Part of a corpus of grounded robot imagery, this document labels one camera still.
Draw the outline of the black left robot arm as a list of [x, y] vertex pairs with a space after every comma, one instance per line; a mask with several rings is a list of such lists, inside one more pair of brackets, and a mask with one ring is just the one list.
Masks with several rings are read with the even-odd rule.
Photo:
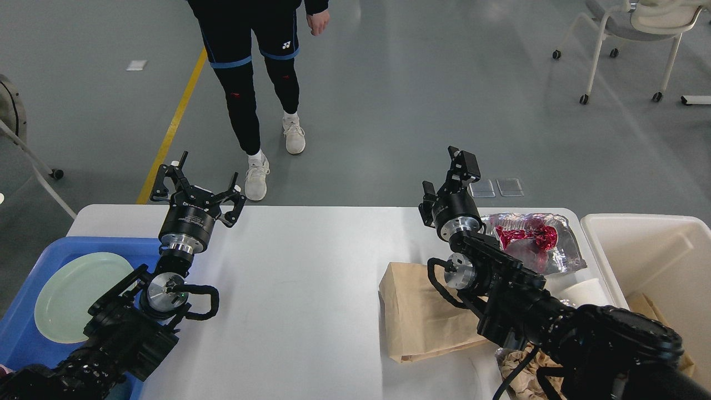
[[189, 284], [189, 268], [207, 250], [217, 221], [236, 224], [246, 197], [238, 174], [220, 193], [191, 184], [183, 173], [187, 156], [157, 169], [150, 200], [169, 207], [153, 271], [140, 265], [91, 304], [86, 342], [55, 367], [29, 364], [3, 376], [3, 399], [107, 398], [126, 374], [145, 381], [157, 369], [178, 343], [183, 319], [216, 316], [218, 289]]

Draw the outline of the person's hand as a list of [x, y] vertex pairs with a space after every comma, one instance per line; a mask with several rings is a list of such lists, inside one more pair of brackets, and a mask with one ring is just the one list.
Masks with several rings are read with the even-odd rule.
[[329, 10], [324, 10], [319, 13], [307, 14], [307, 25], [312, 36], [320, 36], [327, 29], [331, 19]]

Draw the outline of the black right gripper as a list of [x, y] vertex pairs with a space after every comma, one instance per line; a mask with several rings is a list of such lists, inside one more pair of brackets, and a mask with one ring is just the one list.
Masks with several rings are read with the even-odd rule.
[[482, 177], [477, 158], [455, 146], [449, 146], [448, 153], [451, 158], [448, 192], [457, 193], [437, 195], [432, 182], [423, 181], [424, 195], [419, 205], [424, 225], [434, 228], [438, 237], [445, 242], [451, 241], [455, 234], [462, 232], [483, 233], [483, 221], [477, 205], [469, 192], [463, 190]]

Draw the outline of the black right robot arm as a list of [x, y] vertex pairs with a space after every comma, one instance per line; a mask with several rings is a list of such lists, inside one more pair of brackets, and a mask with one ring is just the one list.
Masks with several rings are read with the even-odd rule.
[[498, 248], [485, 233], [467, 188], [480, 179], [474, 154], [448, 147], [451, 166], [438, 189], [423, 182], [419, 212], [449, 243], [449, 260], [430, 258], [427, 275], [445, 301], [478, 317], [477, 332], [503, 348], [534, 347], [504, 380], [539, 353], [554, 367], [537, 380], [549, 399], [708, 399], [709, 391], [678, 369], [681, 336], [660, 321], [615, 306], [566, 306], [544, 288], [544, 276]]

